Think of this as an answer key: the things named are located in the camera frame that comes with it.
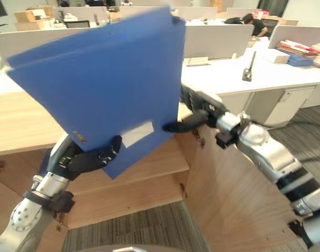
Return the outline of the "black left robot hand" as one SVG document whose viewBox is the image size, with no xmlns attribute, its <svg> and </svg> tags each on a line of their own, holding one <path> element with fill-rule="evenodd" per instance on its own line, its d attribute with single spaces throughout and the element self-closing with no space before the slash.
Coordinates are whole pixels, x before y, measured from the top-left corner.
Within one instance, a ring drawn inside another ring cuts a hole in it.
<svg viewBox="0 0 320 252">
<path fill-rule="evenodd" d="M 107 166 L 117 156 L 121 145 L 122 137 L 116 135 L 107 146 L 85 152 L 66 134 L 52 148 L 47 171 L 73 181 L 83 173 Z"/>
</svg>

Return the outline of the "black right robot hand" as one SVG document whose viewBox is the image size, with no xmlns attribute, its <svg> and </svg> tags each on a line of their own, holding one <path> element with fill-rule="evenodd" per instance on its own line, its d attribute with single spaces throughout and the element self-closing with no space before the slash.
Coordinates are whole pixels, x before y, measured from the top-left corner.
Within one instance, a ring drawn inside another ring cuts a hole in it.
<svg viewBox="0 0 320 252">
<path fill-rule="evenodd" d="M 166 132 L 185 133 L 204 124 L 215 128 L 217 120 L 229 112 L 220 98 L 212 98 L 202 91 L 194 91 L 184 85 L 181 86 L 180 99 L 192 114 L 182 121 L 165 124 L 162 128 Z"/>
</svg>

